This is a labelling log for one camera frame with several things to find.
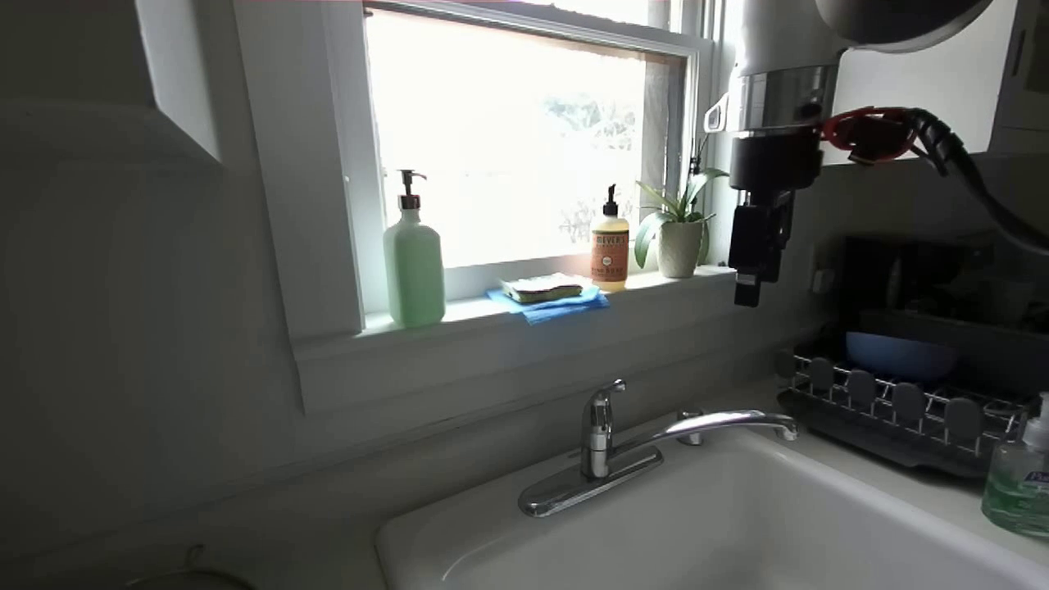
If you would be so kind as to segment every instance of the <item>kitchen sink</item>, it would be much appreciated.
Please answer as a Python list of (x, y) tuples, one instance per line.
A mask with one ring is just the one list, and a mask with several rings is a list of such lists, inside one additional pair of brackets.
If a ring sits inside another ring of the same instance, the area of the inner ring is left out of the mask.
[(1049, 562), (887, 494), (781, 438), (662, 442), (653, 473), (552, 519), (555, 458), (382, 527), (395, 590), (1046, 590)]

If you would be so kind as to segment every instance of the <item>small bottle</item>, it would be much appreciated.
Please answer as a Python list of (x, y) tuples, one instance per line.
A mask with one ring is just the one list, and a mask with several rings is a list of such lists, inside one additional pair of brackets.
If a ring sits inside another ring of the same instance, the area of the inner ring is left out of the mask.
[(994, 449), (983, 513), (1001, 527), (1049, 542), (1049, 394), (1042, 394), (1042, 412), (1024, 426), (1024, 438), (1005, 438)]
[(595, 249), (592, 249), (592, 277), (600, 293), (624, 293), (627, 287), (627, 252), (629, 252), (629, 222), (620, 217), (616, 184), (605, 203), (605, 219), (595, 225)]
[(439, 236), (420, 219), (418, 171), (399, 171), (399, 219), (386, 225), (391, 315), (399, 326), (427, 326), (446, 319), (446, 267)]

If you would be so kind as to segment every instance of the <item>dish rack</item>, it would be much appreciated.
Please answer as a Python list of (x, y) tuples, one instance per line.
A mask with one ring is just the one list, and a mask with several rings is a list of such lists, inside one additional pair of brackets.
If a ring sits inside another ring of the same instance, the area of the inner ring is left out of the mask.
[(988, 478), (994, 442), (1024, 417), (1024, 404), (1005, 396), (926, 391), (807, 353), (794, 353), (781, 406), (807, 429), (887, 461), (973, 480)]

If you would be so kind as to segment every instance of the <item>wall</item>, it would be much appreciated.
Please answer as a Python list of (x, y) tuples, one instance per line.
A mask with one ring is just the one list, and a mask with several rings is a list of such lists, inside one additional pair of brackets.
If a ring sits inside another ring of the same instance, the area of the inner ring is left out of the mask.
[[(212, 38), (211, 59), (223, 171), (0, 171), (5, 588), (121, 579), (176, 562), (185, 542), (200, 536), (217, 560), (249, 562), (289, 545), (308, 550), (323, 532), (357, 532), (347, 562), (362, 567), (362, 588), (379, 588), (368, 534), (382, 519), (575, 445), (595, 388), (570, 377), (575, 362), (633, 377), (624, 423), (735, 391), (766, 377), (775, 348), (820, 325), (807, 294), (820, 242), (848, 229), (982, 225), (962, 187), (915, 165), (838, 171), (799, 201), (787, 277), (761, 312), (730, 308), (725, 287), (715, 320), (450, 383), (432, 401), (499, 391), (522, 404), (462, 406), (469, 418), (420, 433), (395, 429), (405, 406), (368, 423), (306, 417), (238, 43)], [(527, 388), (535, 370), (564, 374), (559, 396)]]

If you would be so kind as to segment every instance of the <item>small plant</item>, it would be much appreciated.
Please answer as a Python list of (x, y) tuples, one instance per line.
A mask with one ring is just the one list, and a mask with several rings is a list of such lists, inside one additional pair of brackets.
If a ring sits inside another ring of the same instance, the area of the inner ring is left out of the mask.
[(703, 166), (700, 172), (692, 172), (687, 181), (687, 190), (679, 195), (671, 195), (670, 190), (639, 184), (644, 190), (644, 203), (653, 207), (653, 212), (639, 222), (635, 242), (633, 242), (633, 260), (639, 267), (646, 267), (648, 263), (648, 249), (653, 240), (658, 236), (662, 222), (710, 222), (710, 211), (705, 211), (705, 187), (713, 187), (713, 181), (728, 178), (718, 166)]

